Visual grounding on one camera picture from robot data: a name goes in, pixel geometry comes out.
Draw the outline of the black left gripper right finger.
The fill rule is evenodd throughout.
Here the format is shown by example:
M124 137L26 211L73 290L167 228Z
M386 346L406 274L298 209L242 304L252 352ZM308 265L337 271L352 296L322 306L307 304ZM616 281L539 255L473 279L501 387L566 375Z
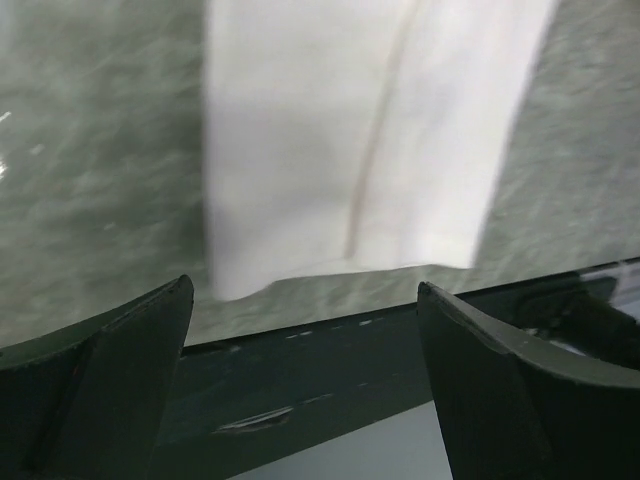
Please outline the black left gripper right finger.
M577 290L518 328L441 288L417 321L456 479L635 479L639 324Z

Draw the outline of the white Coca-Cola t-shirt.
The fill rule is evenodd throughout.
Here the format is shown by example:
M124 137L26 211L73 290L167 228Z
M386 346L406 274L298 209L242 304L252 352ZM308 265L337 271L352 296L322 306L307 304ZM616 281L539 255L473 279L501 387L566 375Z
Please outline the white Coca-Cola t-shirt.
M553 1L210 1L209 276L472 267Z

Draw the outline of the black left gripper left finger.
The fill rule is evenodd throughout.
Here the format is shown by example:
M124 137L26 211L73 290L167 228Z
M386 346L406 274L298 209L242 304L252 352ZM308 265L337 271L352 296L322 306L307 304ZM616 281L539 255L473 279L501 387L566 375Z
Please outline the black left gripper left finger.
M146 478L192 310L182 275L2 348L2 478Z

